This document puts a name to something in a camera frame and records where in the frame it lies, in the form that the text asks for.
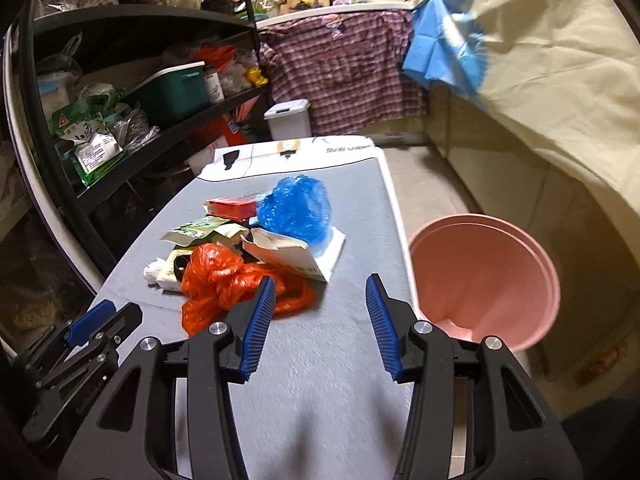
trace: orange plastic bag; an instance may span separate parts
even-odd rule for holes
[[[304,278],[270,264],[246,264],[231,249],[203,244],[191,254],[182,277],[182,291],[189,298],[182,306],[182,328],[189,337],[220,320],[235,304],[250,300],[263,276],[274,279],[274,314],[301,310],[315,299]]]
[[[206,65],[212,66],[216,72],[220,72],[234,58],[236,50],[231,45],[217,46],[211,43],[204,43],[191,60],[204,61]]]

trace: pink plastic basin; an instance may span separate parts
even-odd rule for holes
[[[556,269],[526,232],[491,216],[427,224],[410,242],[420,310],[448,335],[500,337],[513,352],[535,345],[560,305]]]

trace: floor tile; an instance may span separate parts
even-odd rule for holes
[[[434,146],[385,148],[408,238],[425,224],[478,207]]]

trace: green storage box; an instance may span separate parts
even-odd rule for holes
[[[165,68],[124,96],[135,107],[139,102],[151,126],[167,128],[209,106],[204,83],[204,61]]]

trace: red checkered shirt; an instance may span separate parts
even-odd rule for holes
[[[413,36],[404,10],[304,18],[260,31],[260,60],[277,103],[310,102],[316,136],[425,115],[424,89],[400,71]]]

